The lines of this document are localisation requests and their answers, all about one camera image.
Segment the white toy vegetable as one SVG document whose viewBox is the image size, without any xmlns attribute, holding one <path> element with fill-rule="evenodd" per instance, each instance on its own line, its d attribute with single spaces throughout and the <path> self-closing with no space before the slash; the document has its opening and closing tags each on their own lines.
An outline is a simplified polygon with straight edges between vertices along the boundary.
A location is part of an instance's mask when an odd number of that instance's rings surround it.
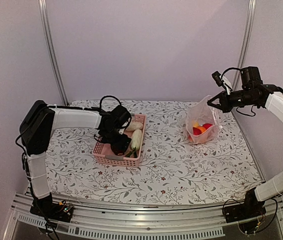
<svg viewBox="0 0 283 240">
<path fill-rule="evenodd" d="M 131 136 L 131 142 L 130 142 L 130 147 L 132 150 L 138 151 L 140 149 L 141 142 L 142 142 L 142 136 L 143 136 L 143 133 L 140 129 L 136 129 L 133 132 Z"/>
<path fill-rule="evenodd" d="M 134 132 L 135 130 L 142 130 L 144 124 L 142 122 L 132 121 L 125 129 L 128 132 Z"/>
</svg>

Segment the white toy vegetable front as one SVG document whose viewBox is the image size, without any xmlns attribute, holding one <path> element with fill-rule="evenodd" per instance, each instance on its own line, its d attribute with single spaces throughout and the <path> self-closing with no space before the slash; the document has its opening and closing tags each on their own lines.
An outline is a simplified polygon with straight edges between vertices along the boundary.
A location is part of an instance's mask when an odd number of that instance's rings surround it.
<svg viewBox="0 0 283 240">
<path fill-rule="evenodd" d="M 136 129 L 133 132 L 131 136 L 131 142 L 130 142 L 130 147 L 132 150 L 138 151 L 140 149 L 141 142 L 142 142 L 142 136 L 143 136 L 143 133 L 140 129 Z"/>
</svg>

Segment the dark purple toy fruit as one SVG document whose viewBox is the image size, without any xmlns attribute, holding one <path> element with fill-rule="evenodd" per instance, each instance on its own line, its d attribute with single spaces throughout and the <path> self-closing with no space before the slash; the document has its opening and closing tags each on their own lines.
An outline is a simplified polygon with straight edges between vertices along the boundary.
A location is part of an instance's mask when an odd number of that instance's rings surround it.
<svg viewBox="0 0 283 240">
<path fill-rule="evenodd" d="M 124 150 L 122 147 L 117 147 L 115 145 L 111 145 L 110 148 L 116 156 L 122 156 L 126 152 L 126 150 Z"/>
</svg>

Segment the clear zip top bag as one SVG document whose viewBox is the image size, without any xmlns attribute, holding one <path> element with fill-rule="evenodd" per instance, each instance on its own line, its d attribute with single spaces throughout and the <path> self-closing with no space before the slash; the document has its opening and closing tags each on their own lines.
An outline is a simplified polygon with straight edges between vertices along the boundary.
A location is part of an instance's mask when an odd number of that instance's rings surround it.
<svg viewBox="0 0 283 240">
<path fill-rule="evenodd" d="M 211 98 L 211 95 L 207 95 L 186 111 L 186 118 L 184 120 L 185 130 L 192 144 L 198 145 L 214 140 L 222 130 L 219 115 L 220 111 L 207 105 L 207 101 Z M 203 126 L 203 124 L 206 123 L 213 124 L 213 126 L 200 135 L 193 135 L 193 122 L 198 122 L 199 126 Z"/>
</svg>

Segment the red toy fruit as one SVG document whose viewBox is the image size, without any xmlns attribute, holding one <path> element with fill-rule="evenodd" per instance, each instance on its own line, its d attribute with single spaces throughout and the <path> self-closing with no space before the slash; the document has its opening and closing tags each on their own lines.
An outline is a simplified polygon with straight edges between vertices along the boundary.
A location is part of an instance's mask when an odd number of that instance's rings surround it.
<svg viewBox="0 0 283 240">
<path fill-rule="evenodd" d="M 193 127 L 193 128 L 192 128 L 192 131 L 193 131 L 193 135 L 194 135 L 194 136 L 199 136 L 199 135 L 202 134 L 201 129 L 198 128 L 198 127 Z"/>
<path fill-rule="evenodd" d="M 211 123 L 205 123 L 205 124 L 203 124 L 202 126 L 203 126 L 206 130 L 208 130 L 210 127 L 213 126 L 213 124 L 211 124 Z"/>
</svg>

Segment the pink perforated plastic basket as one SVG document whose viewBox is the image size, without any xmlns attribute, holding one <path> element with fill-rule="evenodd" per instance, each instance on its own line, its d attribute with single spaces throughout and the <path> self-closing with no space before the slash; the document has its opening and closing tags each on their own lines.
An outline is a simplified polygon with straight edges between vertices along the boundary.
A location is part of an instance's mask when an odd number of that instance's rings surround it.
<svg viewBox="0 0 283 240">
<path fill-rule="evenodd" d="M 144 114 L 133 114 L 131 124 L 140 123 L 142 128 L 138 130 L 138 134 L 134 132 L 136 130 L 127 131 L 126 134 L 131 142 L 128 144 L 128 148 L 125 153 L 116 155 L 111 148 L 109 143 L 97 142 L 93 149 L 93 156 L 96 161 L 104 165 L 137 168 L 141 159 L 142 145 L 144 141 L 145 128 L 146 128 L 146 115 Z"/>
</svg>

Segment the orange toy fruit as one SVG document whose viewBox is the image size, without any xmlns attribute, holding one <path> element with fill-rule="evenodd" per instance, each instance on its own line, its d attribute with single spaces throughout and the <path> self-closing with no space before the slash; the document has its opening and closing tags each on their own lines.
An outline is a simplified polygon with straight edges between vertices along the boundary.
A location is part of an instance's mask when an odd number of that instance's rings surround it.
<svg viewBox="0 0 283 240">
<path fill-rule="evenodd" d="M 206 131 L 206 129 L 203 126 L 198 126 L 197 128 L 199 128 L 202 131 L 202 134 Z"/>
</svg>

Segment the yellow toy fruit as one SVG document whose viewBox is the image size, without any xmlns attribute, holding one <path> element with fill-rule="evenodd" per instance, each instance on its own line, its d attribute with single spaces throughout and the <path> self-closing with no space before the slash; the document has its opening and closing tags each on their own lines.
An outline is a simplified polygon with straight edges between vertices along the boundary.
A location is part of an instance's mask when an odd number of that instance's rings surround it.
<svg viewBox="0 0 283 240">
<path fill-rule="evenodd" d="M 192 125 L 194 128 L 197 128 L 197 127 L 199 127 L 200 125 L 199 125 L 199 123 L 196 121 L 196 122 L 193 122 L 193 125 Z"/>
</svg>

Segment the red toy fruit front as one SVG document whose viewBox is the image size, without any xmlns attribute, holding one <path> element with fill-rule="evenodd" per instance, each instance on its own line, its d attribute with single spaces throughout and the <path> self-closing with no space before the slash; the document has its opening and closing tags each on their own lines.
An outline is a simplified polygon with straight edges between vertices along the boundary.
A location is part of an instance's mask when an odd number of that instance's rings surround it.
<svg viewBox="0 0 283 240">
<path fill-rule="evenodd" d="M 193 127 L 193 128 L 192 128 L 192 131 L 193 131 L 193 135 L 194 135 L 194 136 L 199 136 L 199 135 L 202 134 L 201 129 L 198 128 L 198 127 Z"/>
</svg>

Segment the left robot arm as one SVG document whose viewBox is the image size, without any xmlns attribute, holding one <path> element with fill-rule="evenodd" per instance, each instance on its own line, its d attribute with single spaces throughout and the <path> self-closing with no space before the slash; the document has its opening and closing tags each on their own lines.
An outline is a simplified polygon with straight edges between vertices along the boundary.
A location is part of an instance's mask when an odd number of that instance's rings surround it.
<svg viewBox="0 0 283 240">
<path fill-rule="evenodd" d="M 46 152 L 54 132 L 60 129 L 95 129 L 94 139 L 109 144 L 116 154 L 124 154 L 131 138 L 124 131 L 132 121 L 131 113 L 122 105 L 111 111 L 98 107 L 73 107 L 48 105 L 37 100 L 19 127 L 15 144 L 22 153 L 23 169 L 30 184 L 36 208 L 45 217 L 56 213 L 56 206 L 47 198 L 51 196 L 47 180 Z"/>
</svg>

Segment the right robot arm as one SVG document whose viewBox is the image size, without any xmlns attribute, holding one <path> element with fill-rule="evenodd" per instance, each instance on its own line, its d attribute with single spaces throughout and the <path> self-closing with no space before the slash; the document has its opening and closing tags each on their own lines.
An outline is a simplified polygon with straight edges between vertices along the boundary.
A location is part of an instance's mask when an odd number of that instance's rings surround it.
<svg viewBox="0 0 283 240">
<path fill-rule="evenodd" d="M 216 71 L 211 75 L 223 91 L 209 99 L 208 106 L 221 110 L 223 113 L 228 113 L 232 109 L 255 106 L 266 109 L 283 124 L 283 89 L 274 84 L 264 83 L 256 66 L 236 68 L 236 71 L 240 73 L 240 90 L 231 86 L 224 73 Z M 283 136 L 279 133 L 273 132 L 270 136 L 275 137 L 277 141 L 283 141 Z M 244 218 L 251 218 L 265 213 L 266 200 L 279 196 L 283 196 L 283 171 L 248 190 L 242 204 L 236 205 L 235 209 L 227 207 L 224 212 L 226 215 L 239 212 Z"/>
</svg>

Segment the floral patterned table mat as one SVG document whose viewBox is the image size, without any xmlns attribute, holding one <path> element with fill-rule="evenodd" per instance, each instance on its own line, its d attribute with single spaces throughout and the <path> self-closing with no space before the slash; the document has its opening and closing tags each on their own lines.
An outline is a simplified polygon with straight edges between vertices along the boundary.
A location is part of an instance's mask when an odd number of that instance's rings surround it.
<svg viewBox="0 0 283 240">
<path fill-rule="evenodd" d="M 146 116 L 139 166 L 97 163 L 94 129 L 56 130 L 45 159 L 52 193 L 125 204 L 195 205 L 240 201 L 263 182 L 231 113 L 219 116 L 216 138 L 195 145 L 183 126 L 192 102 L 125 100 L 123 105 Z"/>
</svg>

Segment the right aluminium frame post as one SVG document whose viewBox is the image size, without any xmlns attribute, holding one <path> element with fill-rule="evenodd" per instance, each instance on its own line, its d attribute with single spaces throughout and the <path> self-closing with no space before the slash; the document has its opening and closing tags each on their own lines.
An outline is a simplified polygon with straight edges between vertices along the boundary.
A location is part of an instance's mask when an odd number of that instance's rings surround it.
<svg viewBox="0 0 283 240">
<path fill-rule="evenodd" d="M 250 39 L 252 35 L 252 30 L 254 26 L 254 18 L 256 12 L 256 0 L 249 0 L 248 1 L 248 9 L 247 9 L 247 16 L 246 16 L 246 23 L 244 28 L 243 40 L 241 44 L 241 50 L 239 53 L 238 68 L 243 68 L 245 64 L 245 60 L 249 50 Z"/>
</svg>

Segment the aluminium frame post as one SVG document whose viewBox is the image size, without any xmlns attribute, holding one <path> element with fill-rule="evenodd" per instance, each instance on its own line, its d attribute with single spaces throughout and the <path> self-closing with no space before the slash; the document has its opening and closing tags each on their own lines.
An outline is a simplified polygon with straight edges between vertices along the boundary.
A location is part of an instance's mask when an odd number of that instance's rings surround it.
<svg viewBox="0 0 283 240">
<path fill-rule="evenodd" d="M 39 12 L 43 27 L 44 38 L 46 41 L 48 56 L 51 62 L 51 67 L 53 71 L 53 75 L 56 81 L 57 89 L 61 98 L 61 101 L 64 105 L 68 105 L 68 97 L 66 94 L 65 86 L 62 80 L 62 75 L 60 72 L 56 51 L 54 48 L 53 36 L 51 32 L 50 22 L 49 22 L 49 14 L 47 8 L 47 1 L 46 0 L 39 0 Z"/>
<path fill-rule="evenodd" d="M 246 16 L 246 23 L 244 28 L 243 40 L 241 44 L 241 50 L 239 53 L 238 68 L 243 68 L 245 64 L 245 60 L 249 50 L 250 39 L 252 35 L 252 30 L 254 26 L 254 18 L 256 12 L 256 0 L 249 0 L 248 1 L 248 9 L 247 9 L 247 16 Z"/>
</svg>

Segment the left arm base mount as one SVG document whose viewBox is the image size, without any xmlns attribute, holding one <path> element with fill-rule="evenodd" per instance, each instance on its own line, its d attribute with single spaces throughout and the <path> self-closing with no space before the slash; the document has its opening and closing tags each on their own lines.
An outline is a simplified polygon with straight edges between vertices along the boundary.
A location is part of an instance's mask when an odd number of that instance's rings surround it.
<svg viewBox="0 0 283 240">
<path fill-rule="evenodd" d="M 30 213 L 49 220 L 70 223 L 74 212 L 74 205 L 65 200 L 55 203 L 51 196 L 34 199 Z"/>
</svg>

